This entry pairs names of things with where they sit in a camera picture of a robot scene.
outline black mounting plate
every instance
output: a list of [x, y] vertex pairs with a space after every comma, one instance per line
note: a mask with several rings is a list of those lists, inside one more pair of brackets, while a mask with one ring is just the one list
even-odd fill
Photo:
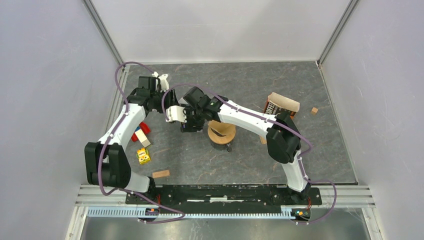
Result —
[[[294, 202], [287, 186], [281, 184], [157, 185], [155, 191], [160, 196], [156, 197], [160, 204], [186, 214], [281, 213], [281, 206], [308, 205], [307, 198]], [[312, 205], [323, 204], [318, 188], [311, 187], [307, 196]], [[233, 202], [222, 202], [216, 198]], [[125, 203], [149, 204], [133, 194], [127, 194]], [[161, 209], [161, 213], [171, 212]]]

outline box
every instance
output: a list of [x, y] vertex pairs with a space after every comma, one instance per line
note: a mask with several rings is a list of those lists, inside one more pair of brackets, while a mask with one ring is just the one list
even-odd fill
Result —
[[[278, 93], [272, 92], [268, 99], [266, 100], [265, 108], [263, 113], [278, 115], [283, 111], [289, 112], [291, 119], [293, 119], [299, 109], [301, 104], [295, 100], [292, 100], [288, 97], [282, 96]], [[260, 137], [260, 142], [266, 144], [267, 140], [263, 137]]]

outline red object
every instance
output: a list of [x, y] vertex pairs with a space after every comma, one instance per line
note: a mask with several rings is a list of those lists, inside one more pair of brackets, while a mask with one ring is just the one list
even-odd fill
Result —
[[[150, 133], [150, 128], [149, 126], [147, 126], [147, 124], [145, 124], [144, 122], [141, 122], [140, 125], [138, 125], [140, 127], [140, 129], [143, 131], [144, 134], [148, 134]], [[131, 140], [133, 142], [137, 142], [139, 140], [139, 138], [137, 137], [137, 135], [135, 133], [132, 134], [131, 136]]]

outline purple cable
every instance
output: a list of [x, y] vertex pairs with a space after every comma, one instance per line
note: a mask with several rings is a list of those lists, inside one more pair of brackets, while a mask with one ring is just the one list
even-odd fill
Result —
[[[301, 134], [299, 134], [299, 133], [298, 133], [298, 132], [296, 132], [295, 130], [291, 129], [290, 127], [288, 127], [288, 126], [286, 126], [286, 125], [284, 125], [284, 124], [281, 124], [281, 123], [279, 123], [279, 122], [277, 122], [277, 121], [267, 119], [266, 117], [263, 117], [263, 116], [261, 116], [261, 115], [258, 115], [258, 114], [255, 114], [255, 113], [252, 113], [252, 112], [249, 112], [249, 111], [243, 110], [243, 109], [237, 109], [237, 107], [235, 107], [235, 106], [231, 105], [230, 103], [228, 103], [227, 101], [225, 101], [224, 99], [222, 99], [222, 97], [218, 96], [218, 94], [217, 94], [217, 93], [213, 92], [212, 90], [207, 89], [206, 87], [199, 86], [199, 85], [197, 85], [197, 84], [191, 84], [191, 83], [180, 83], [180, 84], [177, 84], [177, 85], [174, 85], [174, 86], [170, 87], [170, 88], [169, 88], [169, 89], [168, 89], [168, 90], [167, 90], [167, 91], [163, 94], [163, 97], [162, 97], [162, 103], [161, 103], [161, 104], [162, 104], [162, 111], [163, 111], [163, 113], [165, 114], [165, 118], [166, 118], [166, 120], [169, 120], [169, 118], [168, 118], [168, 116], [167, 116], [167, 112], [165, 111], [165, 96], [166, 96], [166, 95], [167, 95], [167, 94], [168, 94], [168, 93], [169, 93], [172, 89], [174, 89], [174, 88], [176, 88], [176, 87], [180, 87], [180, 86], [191, 86], [191, 87], [197, 87], [197, 88], [199, 88], [199, 89], [201, 89], [201, 90], [203, 90], [203, 91], [205, 91], [205, 92], [207, 92], [207, 93], [209, 93], [209, 94], [213, 95], [213, 96], [214, 96], [214, 97], [216, 97], [219, 101], [221, 101], [223, 104], [225, 104], [225, 105], [229, 106], [230, 108], [232, 108], [232, 109], [234, 109], [234, 110], [236, 110], [236, 111], [239, 111], [239, 112], [241, 112], [241, 113], [244, 113], [244, 114], [247, 114], [247, 115], [249, 115], [249, 116], [252, 116], [252, 117], [258, 118], [258, 119], [260, 119], [260, 120], [267, 121], [267, 122], [269, 122], [269, 123], [275, 124], [275, 125], [277, 125], [277, 126], [279, 126], [279, 127], [282, 127], [283, 129], [285, 129], [285, 130], [289, 131], [290, 133], [294, 134], [295, 136], [297, 136], [297, 137], [298, 137], [298, 138], [300, 138], [301, 140], [305, 141], [305, 142], [306, 142], [306, 144], [308, 144], [308, 145], [309, 145], [309, 148], [308, 148], [306, 151], [301, 152], [301, 153], [299, 154], [299, 157], [300, 157], [300, 156], [302, 156], [302, 155], [304, 155], [304, 154], [307, 154], [307, 153], [308, 153], [308, 152], [310, 152], [310, 151], [312, 150], [312, 148], [313, 148], [313, 146], [312, 146], [311, 142], [310, 142], [308, 139], [306, 139], [304, 136], [302, 136]], [[305, 168], [304, 168], [304, 164], [303, 164], [302, 160], [299, 160], [299, 161], [300, 161], [300, 170], [301, 170], [301, 172], [302, 172], [302, 175], [303, 175], [303, 176], [306, 176]], [[334, 207], [335, 207], [335, 205], [336, 205], [336, 199], [337, 199], [337, 189], [336, 189], [336, 185], [335, 185], [332, 181], [327, 180], [327, 179], [320, 179], [320, 180], [318, 180], [318, 181], [311, 181], [311, 180], [307, 179], [306, 177], [304, 177], [303, 179], [305, 179], [305, 180], [306, 180], [308, 183], [310, 183], [310, 184], [319, 184], [319, 183], [323, 183], [323, 182], [325, 182], [325, 183], [330, 183], [330, 184], [332, 185], [332, 187], [334, 188], [334, 201], [333, 201], [333, 203], [332, 203], [331, 208], [328, 210], [328, 212], [327, 212], [324, 216], [322, 216], [322, 217], [320, 217], [320, 218], [318, 218], [318, 219], [315, 219], [315, 220], [313, 220], [313, 221], [309, 221], [309, 222], [307, 222], [307, 223], [306, 223], [306, 222], [298, 222], [298, 224], [301, 224], [301, 225], [309, 225], [309, 224], [313, 224], [313, 223], [319, 222], [319, 221], [321, 221], [321, 220], [324, 220], [324, 219], [326, 219], [326, 218], [330, 215], [330, 213], [333, 211], [333, 209], [334, 209]]]
[[[127, 97], [126, 97], [126, 96], [125, 96], [125, 94], [124, 94], [124, 91], [123, 91], [123, 90], [122, 90], [122, 88], [119, 86], [119, 83], [118, 83], [118, 73], [119, 73], [120, 69], [121, 69], [123, 66], [128, 65], [128, 64], [137, 64], [137, 65], [140, 65], [140, 66], [144, 67], [145, 69], [147, 69], [149, 72], [154, 73], [154, 72], [153, 72], [153, 70], [151, 70], [150, 68], [148, 68], [146, 65], [144, 65], [144, 64], [142, 64], [142, 63], [139, 63], [139, 62], [136, 62], [136, 61], [126, 61], [126, 62], [124, 62], [124, 63], [121, 63], [121, 64], [120, 64], [120, 65], [116, 68], [116, 70], [115, 70], [115, 84], [116, 84], [116, 87], [118, 88], [118, 90], [119, 90], [120, 94], [122, 95], [122, 98], [123, 98], [123, 100], [124, 100], [124, 102], [125, 102], [125, 113], [128, 113], [129, 108], [130, 108], [130, 105], [129, 105], [129, 103], [128, 103]], [[99, 156], [99, 159], [98, 159], [98, 168], [97, 168], [98, 186], [100, 187], [100, 191], [101, 191], [101, 193], [102, 193], [103, 195], [105, 195], [105, 196], [108, 196], [108, 195], [112, 194], [112, 193], [113, 193], [113, 192], [115, 192], [118, 188], [117, 188], [117, 187], [115, 187], [115, 188], [113, 188], [112, 190], [110, 190], [109, 192], [106, 192], [106, 191], [105, 191], [105, 187], [103, 186], [103, 180], [102, 180], [102, 164], [103, 164], [103, 156], [105, 155], [106, 146], [109, 144], [109, 142], [110, 142], [110, 141], [111, 141], [111, 139], [112, 139], [112, 137], [111, 137], [111, 136], [113, 136], [113, 134], [117, 131], [118, 127], [119, 127], [119, 126], [121, 125], [121, 123], [124, 121], [124, 119], [125, 119], [125, 117], [126, 117], [126, 116], [127, 116], [127, 115], [123, 114], [123, 115], [122, 115], [122, 117], [118, 120], [118, 122], [116, 123], [115, 127], [112, 129], [112, 131], [110, 131], [110, 135], [106, 138], [106, 141], [104, 141], [103, 147], [101, 148], [101, 151], [100, 151], [100, 156]], [[131, 191], [126, 190], [126, 189], [120, 189], [120, 190], [121, 190], [121, 191], [124, 191], [124, 192], [126, 192], [126, 193], [131, 193]], [[181, 212], [181, 211], [178, 211], [178, 210], [176, 210], [176, 209], [172, 209], [172, 208], [170, 208], [170, 207], [167, 207], [167, 206], [161, 205], [161, 204], [159, 204], [159, 203], [156, 203], [156, 202], [154, 202], [154, 201], [150, 200], [149, 198], [147, 198], [146, 196], [144, 196], [143, 194], [141, 194], [141, 193], [139, 193], [139, 192], [134, 192], [134, 194], [135, 194], [135, 195], [137, 195], [137, 196], [139, 196], [139, 197], [141, 197], [141, 198], [143, 198], [143, 199], [144, 199], [144, 200], [146, 200], [147, 202], [149, 202], [149, 203], [151, 203], [151, 204], [154, 204], [154, 205], [156, 205], [156, 206], [158, 206], [158, 207], [160, 207], [160, 208], [166, 209], [166, 210], [168, 210], [168, 211], [171, 211], [171, 212], [174, 212], [174, 213], [177, 213], [177, 214], [182, 214], [182, 216], [179, 216], [179, 217], [176, 217], [176, 218], [167, 219], [167, 220], [162, 220], [162, 221], [149, 221], [149, 222], [145, 222], [146, 224], [162, 224], [162, 223], [169, 223], [169, 222], [178, 221], [178, 220], [180, 220], [180, 219], [182, 219], [182, 218], [184, 218], [184, 217], [186, 216], [186, 214], [185, 214], [185, 213], [183, 213], [183, 212]]]
[[266, 117], [263, 117], [263, 116], [261, 116], [261, 115], [258, 115], [258, 114], [255, 114], [255, 113], [252, 113], [252, 112], [249, 112], [249, 111], [243, 110], [243, 109], [237, 109], [237, 107], [235, 107], [235, 106], [231, 105], [230, 103], [228, 103], [227, 101], [225, 101], [224, 99], [222, 99], [222, 97], [218, 96], [218, 94], [216, 94], [216, 93], [215, 93], [215, 92], [213, 92], [212, 90], [209, 90], [209, 89], [207, 89], [206, 87], [202, 87], [202, 86], [199, 86], [199, 85], [196, 85], [196, 84], [191, 84], [191, 83], [180, 83], [180, 84], [174, 85], [173, 87], [170, 87], [170, 88], [169, 88], [169, 89], [165, 92], [165, 94], [163, 94], [163, 97], [162, 97], [162, 111], [163, 111], [163, 113], [165, 114], [165, 118], [166, 118], [166, 120], [169, 120], [169, 118], [168, 118], [168, 116], [167, 116], [167, 112], [165, 111], [165, 96], [166, 96], [166, 95], [167, 95], [167, 94], [168, 94], [168, 93], [169, 93], [172, 89], [174, 89], [174, 88], [176, 88], [176, 87], [180, 87], [180, 86], [191, 86], [191, 87], [197, 87], [197, 88], [199, 88], [199, 89], [201, 89], [201, 90], [203, 90], [203, 91], [205, 91], [205, 92], [207, 92], [207, 93], [209, 93], [209, 94], [213, 95], [214, 97], [216, 97], [219, 101], [221, 101], [223, 104], [227, 105], [228, 107], [230, 107], [230, 108], [232, 108], [232, 109], [234, 109], [234, 110], [236, 110], [236, 111], [238, 110], [240, 113], [247, 114], [247, 115], [249, 115], [249, 116], [252, 116], [252, 117], [258, 118], [258, 119], [260, 119], [260, 120], [263, 120], [263, 121], [266, 121], [266, 122], [269, 122], [269, 123], [272, 123], [272, 124], [276, 124], [277, 126], [282, 127], [283, 129], [285, 129], [285, 130], [289, 131], [290, 133], [294, 134], [295, 136], [297, 136], [297, 137], [298, 137], [298, 138], [300, 138], [301, 140], [305, 141], [305, 143], [309, 145], [309, 148], [308, 148], [307, 150], [305, 150], [304, 152], [300, 153], [300, 154], [299, 154], [299, 156], [302, 156], [302, 155], [304, 155], [304, 154], [307, 154], [307, 153], [308, 153], [308, 152], [310, 152], [310, 151], [312, 150], [312, 148], [313, 148], [312, 143], [311, 143], [308, 139], [306, 139], [304, 136], [300, 135], [297, 131], [295, 131], [295, 130], [291, 129], [290, 127], [288, 127], [288, 126], [286, 126], [286, 125], [284, 125], [284, 124], [282, 124], [282, 123], [279, 123], [279, 122], [277, 122], [277, 121], [274, 121], [274, 120], [271, 120], [271, 119], [267, 119]]

